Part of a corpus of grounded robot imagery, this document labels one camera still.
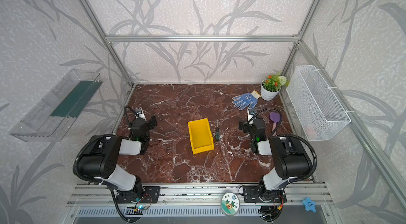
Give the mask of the green handled screwdriver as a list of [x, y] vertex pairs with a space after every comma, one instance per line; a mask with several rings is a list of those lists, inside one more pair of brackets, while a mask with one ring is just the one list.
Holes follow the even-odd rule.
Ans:
[[217, 126], [215, 128], [215, 139], [217, 142], [219, 142], [221, 140], [219, 123], [217, 123]]

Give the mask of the yellow plastic bin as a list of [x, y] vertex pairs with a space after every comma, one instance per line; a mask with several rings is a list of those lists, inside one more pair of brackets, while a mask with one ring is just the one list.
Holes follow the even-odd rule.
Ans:
[[188, 129], [194, 155], [214, 150], [213, 135], [207, 118], [189, 121]]

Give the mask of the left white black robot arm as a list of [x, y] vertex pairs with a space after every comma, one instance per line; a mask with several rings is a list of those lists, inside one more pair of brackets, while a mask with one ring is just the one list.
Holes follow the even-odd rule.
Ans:
[[93, 136], [79, 151], [73, 165], [74, 174], [81, 180], [107, 186], [118, 204], [157, 203], [160, 187], [144, 188], [140, 177], [117, 163], [121, 155], [144, 155], [149, 147], [150, 130], [157, 125], [154, 116], [150, 120], [136, 118], [130, 123], [130, 137]]

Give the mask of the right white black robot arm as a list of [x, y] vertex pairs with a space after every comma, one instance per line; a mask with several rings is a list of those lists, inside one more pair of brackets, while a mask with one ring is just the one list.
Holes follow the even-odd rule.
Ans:
[[258, 185], [243, 186], [242, 196], [246, 203], [283, 204], [287, 185], [308, 179], [316, 170], [317, 155], [310, 143], [297, 135], [278, 135], [279, 125], [280, 122], [274, 122], [271, 135], [266, 137], [262, 118], [239, 122], [239, 130], [251, 137], [253, 153], [269, 155], [273, 160], [273, 168]]

